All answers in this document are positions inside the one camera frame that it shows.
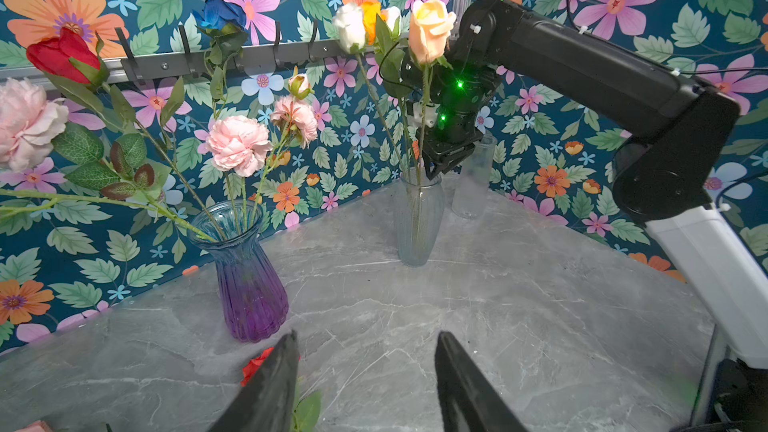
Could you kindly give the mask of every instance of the yellow rose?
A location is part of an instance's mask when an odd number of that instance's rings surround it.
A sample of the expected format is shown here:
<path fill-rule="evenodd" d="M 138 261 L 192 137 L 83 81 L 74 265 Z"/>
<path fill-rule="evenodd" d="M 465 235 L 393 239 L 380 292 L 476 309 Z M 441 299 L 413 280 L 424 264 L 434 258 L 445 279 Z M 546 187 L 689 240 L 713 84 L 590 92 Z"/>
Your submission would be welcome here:
<path fill-rule="evenodd" d="M 455 22 L 456 14 L 449 13 L 441 0 L 417 0 L 413 4 L 408 46 L 418 63 L 432 63 L 446 52 Z"/>

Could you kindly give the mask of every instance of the rose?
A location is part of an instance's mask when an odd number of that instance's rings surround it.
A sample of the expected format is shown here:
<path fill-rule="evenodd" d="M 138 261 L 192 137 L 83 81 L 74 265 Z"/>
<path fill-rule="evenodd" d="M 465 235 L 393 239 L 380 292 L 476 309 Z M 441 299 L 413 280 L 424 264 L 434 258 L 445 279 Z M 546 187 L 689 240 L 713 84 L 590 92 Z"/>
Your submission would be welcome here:
<path fill-rule="evenodd" d="M 243 367 L 243 379 L 240 382 L 241 387 L 245 387 L 245 385 L 248 383 L 248 380 L 250 380 L 254 374 L 261 368 L 261 365 L 264 363 L 264 360 L 272 354 L 272 350 L 274 348 L 270 347 L 267 350 L 264 350 L 262 355 L 255 359 L 251 359 L 248 361 L 248 365 Z"/>
<path fill-rule="evenodd" d="M 46 100 L 41 86 L 8 79 L 0 86 L 0 167 L 21 172 L 40 165 L 68 115 L 67 107 Z"/>
<path fill-rule="evenodd" d="M 58 37 L 27 47 L 27 59 L 43 72 L 86 85 L 99 86 L 109 74 L 83 38 L 67 27 Z"/>
<path fill-rule="evenodd" d="M 264 167 L 272 150 L 270 131 L 257 120 L 232 116 L 216 120 L 206 139 L 214 154 L 214 167 L 225 172 L 234 169 L 240 177 L 251 177 Z"/>
<path fill-rule="evenodd" d="M 341 48 L 347 53 L 357 53 L 366 46 L 366 28 L 359 5 L 352 2 L 341 6 L 331 22 L 339 34 Z"/>
<path fill-rule="evenodd" d="M 296 74 L 288 79 L 288 91 L 298 100 L 304 100 L 312 93 L 310 79 L 305 73 Z"/>
<path fill-rule="evenodd" d="M 289 96 L 279 98 L 275 102 L 275 111 L 271 119 L 281 129 L 289 124 L 292 130 L 297 130 L 301 134 L 302 149 L 306 149 L 312 140 L 317 139 L 315 113 L 312 106 L 303 100 L 296 100 Z"/>
<path fill-rule="evenodd" d="M 418 63 L 432 63 L 446 52 L 448 35 L 455 22 L 456 14 L 449 14 L 441 0 L 413 3 L 408 46 Z"/>
<path fill-rule="evenodd" d="M 192 12 L 197 24 L 206 29 L 222 30 L 226 24 L 237 24 L 245 29 L 247 17 L 243 8 L 237 4 L 231 4 L 224 0 L 206 0 L 203 15 Z"/>

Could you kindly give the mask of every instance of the purple and blue glass vase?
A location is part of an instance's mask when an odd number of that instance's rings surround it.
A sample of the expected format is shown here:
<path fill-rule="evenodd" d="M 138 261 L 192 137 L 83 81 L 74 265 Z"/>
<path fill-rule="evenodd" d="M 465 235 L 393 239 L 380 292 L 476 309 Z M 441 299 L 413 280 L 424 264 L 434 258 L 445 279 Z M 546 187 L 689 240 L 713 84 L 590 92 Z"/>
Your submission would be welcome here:
<path fill-rule="evenodd" d="M 224 231 L 224 240 L 209 242 L 194 233 L 190 240 L 214 257 L 226 325 L 240 341 L 264 340 L 285 322 L 288 296 L 259 244 L 259 228 L 264 220 L 261 209 L 248 201 L 244 214 L 243 200 L 235 200 L 219 202 L 208 211 Z M 221 238 L 203 212 L 197 214 L 192 225 L 211 237 Z"/>

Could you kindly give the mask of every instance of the flower center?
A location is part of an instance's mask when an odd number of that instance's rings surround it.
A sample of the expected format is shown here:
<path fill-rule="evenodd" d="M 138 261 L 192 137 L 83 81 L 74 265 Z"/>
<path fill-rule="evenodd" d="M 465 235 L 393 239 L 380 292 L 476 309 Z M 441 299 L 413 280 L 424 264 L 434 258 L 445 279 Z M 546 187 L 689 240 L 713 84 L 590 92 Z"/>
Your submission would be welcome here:
<path fill-rule="evenodd" d="M 704 181 L 704 188 L 707 190 L 720 190 L 723 187 L 723 181 L 717 177 L 709 177 Z"/>
<path fill-rule="evenodd" d="M 609 0 L 605 6 L 608 8 L 609 14 L 615 15 L 621 12 L 626 2 L 627 0 Z"/>
<path fill-rule="evenodd" d="M 248 17 L 249 20 L 253 20 L 254 17 L 256 16 L 254 5 L 251 2 L 245 4 L 245 7 L 243 7 L 243 11 L 245 12 L 245 16 Z"/>
<path fill-rule="evenodd" d="M 162 110 L 165 105 L 165 99 L 160 96 L 154 96 L 149 99 L 149 105 L 155 110 Z"/>
<path fill-rule="evenodd" d="M 12 295 L 10 297 L 7 297 L 3 301 L 2 305 L 3 305 L 3 308 L 13 310 L 13 309 L 22 307 L 26 303 L 27 303 L 27 299 L 25 299 L 24 297 L 20 295 Z"/>

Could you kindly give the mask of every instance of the peach rose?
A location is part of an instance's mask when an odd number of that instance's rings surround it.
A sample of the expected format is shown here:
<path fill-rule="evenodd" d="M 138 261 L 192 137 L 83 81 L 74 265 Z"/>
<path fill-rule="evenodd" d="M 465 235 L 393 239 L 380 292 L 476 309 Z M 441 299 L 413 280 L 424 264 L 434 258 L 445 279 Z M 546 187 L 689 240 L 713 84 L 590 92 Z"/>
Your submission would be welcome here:
<path fill-rule="evenodd" d="M 290 126 L 296 126 L 301 134 L 301 148 L 306 147 L 317 139 L 317 119 L 312 110 L 312 106 L 303 100 L 296 100 L 293 97 L 281 97 L 275 102 L 275 111 L 272 113 L 272 122 L 279 128 L 288 122 Z"/>
<path fill-rule="evenodd" d="M 0 86 L 0 168 L 21 172 L 40 165 L 68 115 L 67 107 L 45 98 L 42 87 L 8 79 Z"/>
<path fill-rule="evenodd" d="M 251 177 L 264 167 L 266 154 L 272 150 L 270 131 L 245 116 L 216 120 L 206 144 L 214 154 L 214 167 L 223 172 L 234 169 L 240 177 Z"/>
<path fill-rule="evenodd" d="M 455 22 L 456 14 L 449 13 L 441 0 L 413 3 L 408 46 L 418 63 L 432 63 L 446 52 L 448 35 Z"/>

